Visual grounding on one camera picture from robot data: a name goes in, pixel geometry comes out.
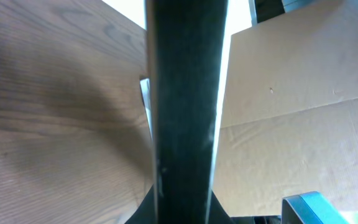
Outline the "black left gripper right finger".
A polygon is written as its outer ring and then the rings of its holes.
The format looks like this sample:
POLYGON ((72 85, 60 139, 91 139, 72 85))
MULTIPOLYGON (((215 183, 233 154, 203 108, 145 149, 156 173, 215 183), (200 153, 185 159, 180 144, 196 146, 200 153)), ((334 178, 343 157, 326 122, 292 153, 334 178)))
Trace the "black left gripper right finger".
POLYGON ((222 208, 214 192, 211 192, 209 224, 234 224, 233 220, 222 208))

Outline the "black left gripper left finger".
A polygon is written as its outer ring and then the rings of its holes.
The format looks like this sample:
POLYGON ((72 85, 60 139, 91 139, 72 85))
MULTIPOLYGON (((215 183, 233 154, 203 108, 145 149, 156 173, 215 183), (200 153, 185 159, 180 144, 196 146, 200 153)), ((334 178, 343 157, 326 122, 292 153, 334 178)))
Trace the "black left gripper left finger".
POLYGON ((156 224, 154 187, 150 188, 137 210, 125 224, 156 224))

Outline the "brown cardboard sheet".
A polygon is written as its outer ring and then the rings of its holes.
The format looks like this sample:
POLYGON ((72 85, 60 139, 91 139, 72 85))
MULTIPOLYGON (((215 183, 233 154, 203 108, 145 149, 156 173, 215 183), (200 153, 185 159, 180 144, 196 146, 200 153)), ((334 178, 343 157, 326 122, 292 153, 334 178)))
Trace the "brown cardboard sheet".
POLYGON ((311 191, 358 212, 358 0, 231 37, 213 190, 231 216, 279 214, 311 191))

